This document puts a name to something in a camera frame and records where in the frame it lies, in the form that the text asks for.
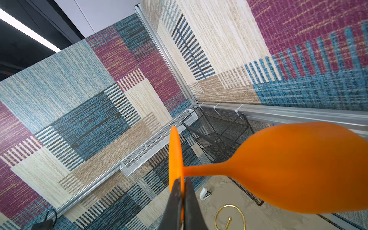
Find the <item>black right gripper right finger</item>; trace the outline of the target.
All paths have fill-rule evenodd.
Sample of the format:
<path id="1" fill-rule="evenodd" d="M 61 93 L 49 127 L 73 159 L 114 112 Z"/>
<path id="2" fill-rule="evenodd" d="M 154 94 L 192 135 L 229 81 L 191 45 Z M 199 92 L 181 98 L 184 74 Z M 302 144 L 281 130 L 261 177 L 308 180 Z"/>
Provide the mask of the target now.
<path id="1" fill-rule="evenodd" d="M 207 229 L 208 227 L 200 210 L 192 180 L 190 178 L 186 178 L 184 198 L 184 230 Z"/>

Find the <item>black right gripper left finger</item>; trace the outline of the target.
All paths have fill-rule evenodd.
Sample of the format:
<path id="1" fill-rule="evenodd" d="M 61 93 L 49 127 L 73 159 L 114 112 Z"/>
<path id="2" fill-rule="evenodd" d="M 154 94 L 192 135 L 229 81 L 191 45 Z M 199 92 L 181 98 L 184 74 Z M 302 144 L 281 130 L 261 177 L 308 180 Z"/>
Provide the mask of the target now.
<path id="1" fill-rule="evenodd" d="M 181 182 L 179 179 L 174 181 L 168 203 L 163 213 L 163 218 L 158 230 L 180 230 L 182 221 L 183 198 L 181 192 Z"/>

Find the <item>orange back wine glass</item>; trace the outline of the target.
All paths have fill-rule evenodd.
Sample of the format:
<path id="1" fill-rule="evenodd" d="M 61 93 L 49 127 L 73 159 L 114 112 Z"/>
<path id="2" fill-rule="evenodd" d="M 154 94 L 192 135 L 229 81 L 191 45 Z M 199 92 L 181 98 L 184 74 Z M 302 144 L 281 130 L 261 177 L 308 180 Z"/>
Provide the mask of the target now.
<path id="1" fill-rule="evenodd" d="M 176 127 L 169 143 L 170 191 L 186 198 L 190 177 L 225 175 L 287 211 L 324 214 L 368 207 L 368 143 L 329 122 L 276 125 L 249 137 L 222 163 L 184 166 Z"/>

